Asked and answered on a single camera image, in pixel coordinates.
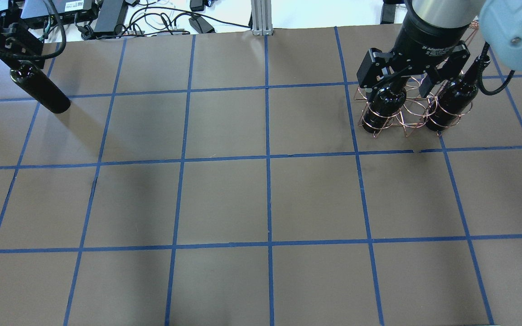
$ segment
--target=floor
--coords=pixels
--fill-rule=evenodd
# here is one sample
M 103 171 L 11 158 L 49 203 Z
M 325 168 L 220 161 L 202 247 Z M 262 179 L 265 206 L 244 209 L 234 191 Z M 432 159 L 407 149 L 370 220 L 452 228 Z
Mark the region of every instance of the floor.
M 522 72 L 373 139 L 399 27 L 70 43 L 60 115 L 0 64 L 0 326 L 522 325 Z

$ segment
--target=wire rack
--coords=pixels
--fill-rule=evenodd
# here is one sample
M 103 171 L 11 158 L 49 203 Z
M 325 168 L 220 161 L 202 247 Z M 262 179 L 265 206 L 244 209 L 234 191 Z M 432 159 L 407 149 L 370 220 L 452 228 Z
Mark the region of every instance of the wire rack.
M 465 40 L 467 45 L 470 45 L 470 43 L 474 39 L 474 36 L 476 35 L 476 33 L 479 30 L 478 28 L 479 28 L 478 21 L 473 21 L 470 24 L 469 29 L 471 30 L 471 33 Z M 418 89 L 422 85 L 423 80 L 424 79 L 417 80 L 414 77 L 410 77 L 410 79 L 408 80 L 408 83 L 405 86 L 406 101 L 400 107 L 400 110 L 398 110 L 398 112 L 396 114 L 394 114 L 390 117 L 383 117 L 383 116 L 379 115 L 378 113 L 376 113 L 375 111 L 371 110 L 368 99 L 366 98 L 366 96 L 364 95 L 362 90 L 360 89 L 360 85 L 358 85 L 356 92 L 354 93 L 354 101 L 365 101 L 365 103 L 366 103 L 364 109 L 362 110 L 362 115 L 360 117 L 360 122 L 358 125 L 362 126 L 363 124 L 366 124 L 373 130 L 377 130 L 377 132 L 374 132 L 372 134 L 372 136 L 374 138 L 376 138 L 380 134 L 380 132 L 382 132 L 383 130 L 386 130 L 391 127 L 402 127 L 404 130 L 404 136 L 409 137 L 412 135 L 412 133 L 415 130 L 422 128 L 428 120 L 430 120 L 431 122 L 433 122 L 435 125 L 437 125 L 439 127 L 445 128 L 445 130 L 448 128 L 451 128 L 453 126 L 456 126 L 458 123 L 460 123 L 460 119 L 472 110 L 472 108 L 473 108 L 472 101 L 470 102 L 468 109 L 466 109 L 466 111 L 464 111 L 460 114 L 452 114 L 452 113 L 448 112 L 447 110 L 444 110 L 444 108 L 440 105 L 437 95 L 448 83 L 451 82 L 450 80 L 446 80 L 443 83 L 441 83 L 441 85 L 438 88 L 438 91 L 436 91 L 436 93 L 431 91 L 431 93 L 429 93 L 428 97 L 408 96 L 408 93 L 419 94 Z M 431 117 L 436 112 L 436 110 L 442 110 L 446 114 L 453 115 L 455 117 L 455 119 L 448 126 L 438 124 L 434 120 L 432 120 L 432 117 Z M 371 126 L 370 124 L 368 124 L 368 122 L 366 122 L 364 120 L 364 116 L 368 111 L 373 113 L 374 115 L 377 115 L 380 118 L 385 118 L 386 123 L 381 128 L 376 128 L 376 127 Z

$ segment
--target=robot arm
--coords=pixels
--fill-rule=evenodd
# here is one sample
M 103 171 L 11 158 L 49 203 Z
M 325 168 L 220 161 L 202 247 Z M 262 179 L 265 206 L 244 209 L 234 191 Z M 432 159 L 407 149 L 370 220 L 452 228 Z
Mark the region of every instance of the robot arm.
M 406 100 L 404 86 L 410 76 L 426 75 L 420 87 L 421 97 L 427 97 L 435 85 L 445 80 L 458 82 L 458 85 L 448 86 L 469 91 L 464 101 L 452 103 L 453 112 L 447 113 L 446 119 L 441 121 L 447 124 L 447 120 L 462 112 L 472 100 L 470 97 L 476 95 L 472 86 L 478 83 L 483 93 L 493 95 L 513 76 L 512 72 L 495 91 L 484 89 L 482 71 L 489 64 L 489 46 L 511 69 L 522 70 L 522 0 L 406 0 L 405 4 L 408 13 L 393 49 L 389 52 L 369 49 L 357 72 L 360 87 L 367 93 L 368 110 L 362 118 L 366 131 L 377 134 L 399 113 Z M 483 53 L 462 77 L 459 73 L 470 53 L 460 39 L 477 15 L 487 43 Z M 443 130 L 444 124 L 437 123 L 435 128 L 432 123 L 427 126 Z

